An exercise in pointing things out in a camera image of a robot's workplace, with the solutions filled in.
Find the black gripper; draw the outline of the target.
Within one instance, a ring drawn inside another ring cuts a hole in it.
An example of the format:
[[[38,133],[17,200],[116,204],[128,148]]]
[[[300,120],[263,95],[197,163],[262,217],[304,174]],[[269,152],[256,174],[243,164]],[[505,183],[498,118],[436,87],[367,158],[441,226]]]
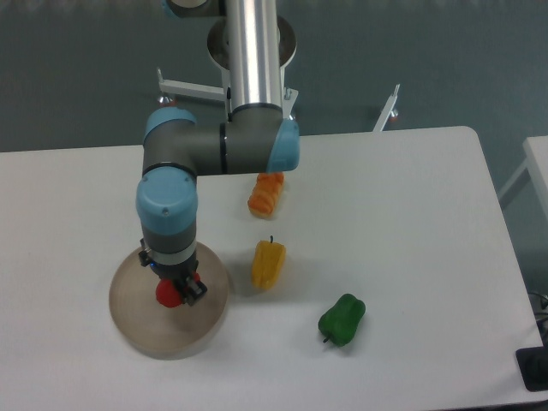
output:
[[[138,258],[142,267],[150,266],[151,270],[161,279],[169,279],[179,291],[183,304],[193,306],[207,293],[208,288],[201,281],[199,273],[196,272],[196,252],[177,265],[163,265],[152,258],[149,249],[142,248],[138,252]]]

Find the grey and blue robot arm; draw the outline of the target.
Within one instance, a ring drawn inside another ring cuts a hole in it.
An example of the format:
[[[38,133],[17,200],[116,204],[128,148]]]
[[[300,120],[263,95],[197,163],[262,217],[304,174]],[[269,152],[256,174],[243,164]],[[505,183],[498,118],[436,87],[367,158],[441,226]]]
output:
[[[228,54],[227,118],[202,127],[187,110],[154,111],[143,139],[136,211],[140,263],[159,277],[158,302],[193,305],[206,295],[198,274],[196,217],[199,176],[290,171],[300,158],[295,121],[283,115],[277,6],[272,1],[167,1],[180,18],[216,16]]]

